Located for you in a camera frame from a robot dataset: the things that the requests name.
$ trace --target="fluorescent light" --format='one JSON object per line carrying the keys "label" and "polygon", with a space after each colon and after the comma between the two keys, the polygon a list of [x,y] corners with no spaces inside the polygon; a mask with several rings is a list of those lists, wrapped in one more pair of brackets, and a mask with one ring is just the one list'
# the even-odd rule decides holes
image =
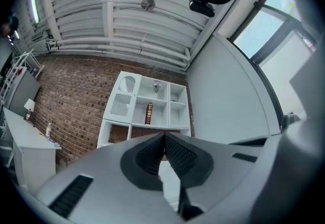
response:
{"label": "fluorescent light", "polygon": [[19,39],[19,35],[17,31],[15,31],[15,36],[17,37],[17,39]]}
{"label": "fluorescent light", "polygon": [[31,1],[31,7],[32,7],[32,13],[34,14],[35,23],[38,23],[39,15],[37,14],[37,8],[36,8],[36,0],[30,0]]}

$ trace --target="brick wall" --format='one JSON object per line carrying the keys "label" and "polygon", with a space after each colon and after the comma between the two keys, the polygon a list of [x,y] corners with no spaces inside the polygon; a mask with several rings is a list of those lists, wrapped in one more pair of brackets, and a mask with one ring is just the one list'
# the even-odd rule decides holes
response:
{"label": "brick wall", "polygon": [[[39,62],[45,68],[37,78],[41,88],[31,121],[43,132],[49,122],[52,124],[51,137],[62,147],[57,159],[69,164],[96,149],[104,110],[120,71],[186,86],[194,137],[186,75],[131,61],[84,55],[48,56],[39,58]],[[132,138],[156,132],[161,131],[134,127]],[[111,136],[111,142],[123,141],[125,129],[114,126]]]}

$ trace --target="round fixture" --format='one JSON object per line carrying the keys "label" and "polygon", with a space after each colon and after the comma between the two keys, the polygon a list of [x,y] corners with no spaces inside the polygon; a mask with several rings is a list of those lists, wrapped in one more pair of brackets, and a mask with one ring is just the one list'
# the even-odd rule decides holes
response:
{"label": "round fixture", "polygon": [[151,11],[155,8],[156,2],[154,0],[142,0],[141,7],[146,11]]}

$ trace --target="white cabinet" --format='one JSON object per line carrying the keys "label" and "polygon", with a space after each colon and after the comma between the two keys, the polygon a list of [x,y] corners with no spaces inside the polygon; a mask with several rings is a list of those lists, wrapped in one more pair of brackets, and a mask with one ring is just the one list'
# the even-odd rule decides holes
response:
{"label": "white cabinet", "polygon": [[[161,87],[155,95],[153,83]],[[152,104],[150,125],[145,124],[148,104]],[[131,138],[132,126],[150,129],[179,130],[191,135],[186,87],[139,74],[121,72],[109,97],[100,130],[97,148],[110,145],[112,125],[128,127],[127,139]]]}
{"label": "white cabinet", "polygon": [[104,112],[104,119],[131,123],[141,75],[121,72]]}

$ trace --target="white desk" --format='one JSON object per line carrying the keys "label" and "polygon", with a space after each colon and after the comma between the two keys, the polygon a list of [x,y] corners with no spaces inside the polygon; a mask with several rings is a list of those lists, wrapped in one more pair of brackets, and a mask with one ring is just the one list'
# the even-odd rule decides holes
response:
{"label": "white desk", "polygon": [[35,195],[55,175],[55,151],[40,131],[21,116],[4,108],[7,126],[13,137],[15,171],[20,186]]}

